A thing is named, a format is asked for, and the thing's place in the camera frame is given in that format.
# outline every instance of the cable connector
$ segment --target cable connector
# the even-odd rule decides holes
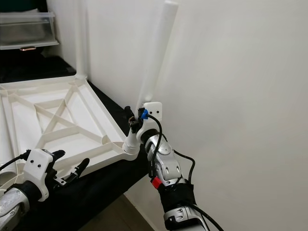
[[[19,155],[21,160],[26,160],[28,159],[29,155],[30,155],[31,150],[27,149],[27,151],[21,155]]]
[[[148,114],[149,114],[149,113],[148,113],[148,110],[145,109],[145,110],[143,111],[142,115],[140,116],[140,118],[141,118],[141,119],[148,119],[148,118],[149,118],[149,117],[148,117]]]

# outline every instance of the floor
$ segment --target floor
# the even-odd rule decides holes
[[[120,196],[79,231],[154,231],[137,209]]]

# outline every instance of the white wall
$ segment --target white wall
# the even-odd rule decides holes
[[[88,1],[90,78],[121,106],[137,100],[153,1]],[[308,230],[307,9],[305,0],[180,2],[155,99],[168,141],[197,162],[199,206],[225,230]],[[147,177],[127,197],[164,230]]]

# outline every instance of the blue clip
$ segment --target blue clip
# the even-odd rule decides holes
[[[148,119],[149,117],[147,116],[148,110],[144,110],[143,114],[141,115],[141,119]]]

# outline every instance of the black table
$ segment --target black table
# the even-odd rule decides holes
[[[26,75],[27,80],[42,76]],[[5,82],[23,80],[20,75],[9,75]],[[89,82],[111,116],[127,135],[129,128],[124,110]],[[67,188],[52,193],[49,198],[26,214],[15,231],[77,231],[116,198],[147,174],[147,157],[144,149],[134,161],[121,160],[92,172]]]

